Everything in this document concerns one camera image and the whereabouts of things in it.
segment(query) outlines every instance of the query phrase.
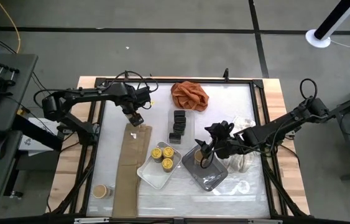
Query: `white stand base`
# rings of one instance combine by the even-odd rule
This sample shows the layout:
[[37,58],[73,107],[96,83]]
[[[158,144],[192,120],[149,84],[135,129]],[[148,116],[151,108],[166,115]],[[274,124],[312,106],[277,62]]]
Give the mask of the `white stand base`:
[[317,48],[326,48],[331,44],[331,38],[328,37],[325,40],[319,40],[314,36],[314,32],[316,32],[315,29],[309,30],[306,33],[305,37],[307,42],[309,42],[309,44]]

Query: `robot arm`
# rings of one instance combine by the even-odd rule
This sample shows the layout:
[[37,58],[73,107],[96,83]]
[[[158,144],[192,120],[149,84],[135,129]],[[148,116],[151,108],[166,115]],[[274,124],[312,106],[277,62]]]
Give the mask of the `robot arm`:
[[104,101],[114,102],[122,108],[122,112],[133,126],[144,122],[137,109],[150,102],[149,87],[135,89],[123,82],[111,83],[108,87],[79,88],[77,90],[56,91],[42,100],[45,118],[62,122],[78,133],[82,145],[90,145],[96,141],[95,127],[89,122],[82,122],[70,113],[77,103]]
[[328,120],[329,110],[319,98],[308,98],[291,112],[263,125],[246,128],[233,137],[230,136],[234,125],[226,121],[214,123],[205,129],[210,133],[212,142],[197,140],[202,154],[207,159],[215,152],[220,159],[234,154],[247,154],[257,151],[260,146],[277,145],[285,135],[298,130],[304,123],[322,123]]

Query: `wooden tabletop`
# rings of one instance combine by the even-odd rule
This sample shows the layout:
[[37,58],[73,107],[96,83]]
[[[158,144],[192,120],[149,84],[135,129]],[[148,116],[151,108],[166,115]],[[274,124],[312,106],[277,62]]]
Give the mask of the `wooden tabletop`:
[[[80,77],[78,82],[78,87],[82,86],[83,88],[93,88],[94,82],[97,77]],[[166,78],[176,78],[176,79],[187,79],[190,77],[155,77],[159,79]],[[280,80],[278,79],[262,79],[264,83],[264,91],[267,102],[267,109],[269,111],[270,120],[274,120],[282,115],[284,115],[287,110],[285,109],[285,103],[281,91]],[[260,99],[259,92],[257,91],[257,98]],[[262,115],[262,105],[260,100],[258,100],[259,107],[259,116],[260,120],[264,120]],[[71,113],[74,114],[77,118],[82,121],[86,121],[88,119],[90,103],[80,103],[73,107]],[[94,121],[96,121],[98,117],[99,104],[96,105],[96,111],[94,114]],[[78,141],[78,136],[74,134],[67,141],[63,143],[63,147],[67,147],[72,145]],[[293,141],[284,140],[284,146],[290,148],[295,152],[295,146],[293,145]],[[89,161],[91,148],[88,149],[85,166]],[[80,160],[81,146],[76,145],[73,146],[66,151],[62,152],[57,164],[57,169],[55,173],[55,178],[53,180],[52,189],[50,191],[49,205],[54,210],[60,204],[60,202],[67,196],[70,189],[73,187],[76,170],[78,168],[78,162]],[[298,166],[297,158],[291,153],[285,150],[282,147],[279,147],[279,151],[277,153],[277,158],[279,161],[281,179],[284,189],[288,192],[289,196],[291,196],[292,200],[299,206],[299,208],[309,214],[308,204],[305,195],[305,188],[302,182],[302,176],[300,174],[300,169]],[[280,212],[279,198],[277,196],[277,192],[275,187],[272,185],[275,207],[278,212]],[[82,187],[78,197],[77,203],[77,211],[80,209],[83,199],[84,188]]]

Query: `small jar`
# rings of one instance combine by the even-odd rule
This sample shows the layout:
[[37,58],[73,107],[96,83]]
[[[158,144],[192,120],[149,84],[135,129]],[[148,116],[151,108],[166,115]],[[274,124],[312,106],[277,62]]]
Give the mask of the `small jar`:
[[203,155],[201,150],[197,150],[194,152],[194,164],[196,165],[200,165],[201,164],[201,160],[203,159]]
[[162,151],[160,148],[155,148],[151,150],[151,157],[154,159],[155,162],[162,162],[163,157],[162,157]]
[[93,196],[97,199],[102,199],[107,195],[111,196],[112,193],[113,193],[113,191],[111,189],[107,188],[103,184],[99,184],[99,185],[95,186],[93,188],[93,191],[92,191]]
[[168,158],[173,160],[174,153],[175,151],[173,151],[171,147],[165,147],[165,149],[163,149],[163,158],[164,159]]
[[171,172],[173,169],[173,161],[171,159],[168,159],[168,158],[163,159],[162,168],[163,168],[163,171],[165,171],[165,172]]

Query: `orange cloth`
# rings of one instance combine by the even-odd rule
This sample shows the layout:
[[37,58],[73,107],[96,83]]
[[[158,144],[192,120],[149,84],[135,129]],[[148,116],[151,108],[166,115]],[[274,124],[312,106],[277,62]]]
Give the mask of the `orange cloth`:
[[208,95],[199,83],[176,83],[170,89],[175,105],[183,109],[204,111],[208,106]]

